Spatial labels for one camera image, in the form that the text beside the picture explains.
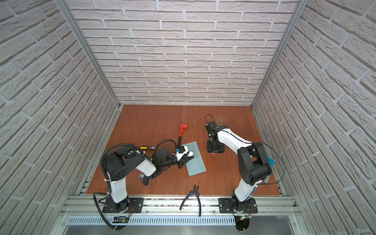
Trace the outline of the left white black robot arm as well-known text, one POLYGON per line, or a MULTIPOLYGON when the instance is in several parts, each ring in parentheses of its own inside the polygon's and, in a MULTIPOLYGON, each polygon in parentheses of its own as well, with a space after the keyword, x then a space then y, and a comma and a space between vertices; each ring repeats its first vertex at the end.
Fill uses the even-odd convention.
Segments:
POLYGON ((143 207, 142 198, 130 198, 126 188, 126 177, 135 169, 140 171, 144 185, 157 178, 171 166, 182 168, 194 158, 193 152, 181 141, 164 140, 151 147, 153 151, 148 157, 145 146, 134 144, 118 144, 108 148, 99 161, 107 193, 93 193, 97 211, 113 231, 120 231, 130 221, 132 214, 139 213, 143 207))

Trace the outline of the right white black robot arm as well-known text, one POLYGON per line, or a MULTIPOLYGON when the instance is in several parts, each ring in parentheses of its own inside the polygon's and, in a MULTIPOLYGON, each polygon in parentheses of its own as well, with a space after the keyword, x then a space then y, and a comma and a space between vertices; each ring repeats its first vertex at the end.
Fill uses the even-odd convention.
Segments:
POLYGON ((241 181, 234 190, 231 198, 220 198, 221 213, 256 213, 257 206, 253 199, 253 193, 272 174, 274 160, 266 154, 264 142, 251 142, 235 134, 228 126, 217 126, 215 121, 206 122, 206 130, 209 140, 207 151, 209 153, 224 153, 225 147, 229 147, 238 155, 241 181))

